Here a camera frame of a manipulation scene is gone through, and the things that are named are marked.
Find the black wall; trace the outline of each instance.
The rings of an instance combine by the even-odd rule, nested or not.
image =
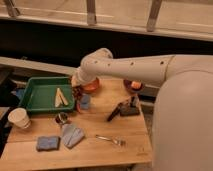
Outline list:
[[[82,57],[101,47],[115,58],[213,55],[213,42],[0,20],[0,56],[78,66]]]

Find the white cup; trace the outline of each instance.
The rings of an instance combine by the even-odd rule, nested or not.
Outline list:
[[[27,111],[24,108],[12,110],[8,115],[8,120],[22,129],[28,128],[31,124]]]

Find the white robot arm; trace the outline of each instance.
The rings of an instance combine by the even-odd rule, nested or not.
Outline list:
[[[160,86],[154,107],[153,170],[213,170],[213,57],[165,55],[113,59],[108,49],[83,58],[74,84],[112,75]]]

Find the orange bowl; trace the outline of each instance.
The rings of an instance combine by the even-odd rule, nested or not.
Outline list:
[[[93,82],[81,86],[85,93],[92,93],[100,87],[100,80],[96,78]]]

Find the green tray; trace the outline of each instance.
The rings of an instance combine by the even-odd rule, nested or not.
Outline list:
[[[60,88],[68,101],[68,106],[55,107],[56,89]],[[19,107],[29,113],[70,112],[74,108],[74,98],[69,77],[32,77],[29,79]]]

